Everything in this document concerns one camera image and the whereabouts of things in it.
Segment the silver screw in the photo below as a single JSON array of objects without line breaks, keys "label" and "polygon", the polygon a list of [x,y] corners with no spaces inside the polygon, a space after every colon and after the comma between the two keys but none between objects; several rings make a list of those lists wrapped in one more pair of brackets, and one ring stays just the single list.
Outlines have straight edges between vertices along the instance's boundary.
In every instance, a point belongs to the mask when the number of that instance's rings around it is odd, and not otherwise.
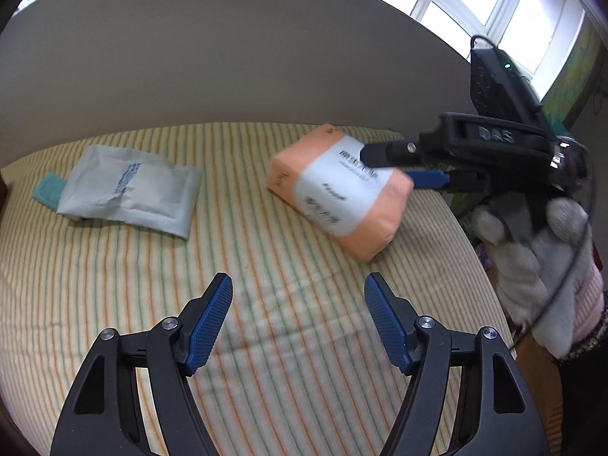
[{"label": "silver screw", "polygon": [[435,327],[435,319],[428,315],[423,315],[418,319],[418,324],[424,329],[432,329]]},{"label": "silver screw", "polygon": [[164,321],[162,321],[162,328],[170,331],[171,329],[175,329],[177,327],[177,318],[175,317],[167,317]]},{"label": "silver screw", "polygon": [[496,329],[491,327],[485,327],[481,330],[481,333],[488,339],[495,339],[498,336]]},{"label": "silver screw", "polygon": [[113,330],[112,328],[106,328],[102,332],[99,333],[99,337],[103,341],[107,341],[108,339],[112,339],[114,337],[115,333],[116,333],[116,331]]}]

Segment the pink cuff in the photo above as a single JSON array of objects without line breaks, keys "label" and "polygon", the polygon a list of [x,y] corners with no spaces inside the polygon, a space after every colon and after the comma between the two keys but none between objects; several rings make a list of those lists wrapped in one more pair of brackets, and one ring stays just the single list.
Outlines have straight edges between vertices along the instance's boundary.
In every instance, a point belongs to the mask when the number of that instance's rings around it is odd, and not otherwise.
[{"label": "pink cuff", "polygon": [[604,280],[594,263],[587,279],[575,295],[575,321],[572,343],[578,343],[589,335],[600,321],[604,310]]}]

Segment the striped fabric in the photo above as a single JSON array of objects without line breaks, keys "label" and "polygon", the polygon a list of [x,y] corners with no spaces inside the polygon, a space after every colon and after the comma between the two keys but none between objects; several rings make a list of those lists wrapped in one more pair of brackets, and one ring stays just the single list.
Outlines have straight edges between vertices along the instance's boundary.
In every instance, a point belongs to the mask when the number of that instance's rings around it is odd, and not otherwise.
[{"label": "striped fabric", "polygon": [[[475,254],[436,193],[419,192],[394,241],[369,265],[343,253],[265,188],[271,157],[314,126],[202,124],[104,135],[36,152],[2,170],[0,394],[48,454],[63,400],[101,329],[133,333],[177,314],[227,272],[234,299],[209,363],[191,380],[220,454],[378,454],[404,394],[363,300],[381,272],[419,313],[477,331],[507,326]],[[345,128],[363,142],[393,132]],[[67,177],[101,143],[203,168],[190,240],[116,222],[72,222],[32,199],[48,171]],[[151,447],[166,454],[146,378]],[[458,371],[435,442],[444,451]]]}]

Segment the hand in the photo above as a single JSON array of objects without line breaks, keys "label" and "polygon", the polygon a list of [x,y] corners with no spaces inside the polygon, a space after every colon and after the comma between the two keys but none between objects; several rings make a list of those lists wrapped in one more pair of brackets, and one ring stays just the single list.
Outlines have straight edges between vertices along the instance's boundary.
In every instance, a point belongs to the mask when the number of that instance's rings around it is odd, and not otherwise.
[{"label": "hand", "polygon": [[546,206],[548,226],[530,247],[507,240],[503,223],[488,207],[473,212],[473,226],[499,272],[496,293],[516,324],[533,323],[557,291],[578,245],[582,249],[553,303],[532,330],[536,342],[560,358],[595,327],[604,307],[603,282],[592,259],[587,213],[572,199]]}]

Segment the orange package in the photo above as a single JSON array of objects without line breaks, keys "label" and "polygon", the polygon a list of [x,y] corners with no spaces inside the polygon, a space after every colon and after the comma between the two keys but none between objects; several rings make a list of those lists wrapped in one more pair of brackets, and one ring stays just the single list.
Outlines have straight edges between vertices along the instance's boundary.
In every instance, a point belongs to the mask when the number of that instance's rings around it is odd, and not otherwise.
[{"label": "orange package", "polygon": [[393,239],[413,182],[399,169],[364,165],[361,147],[323,125],[272,159],[268,189],[367,262]]}]

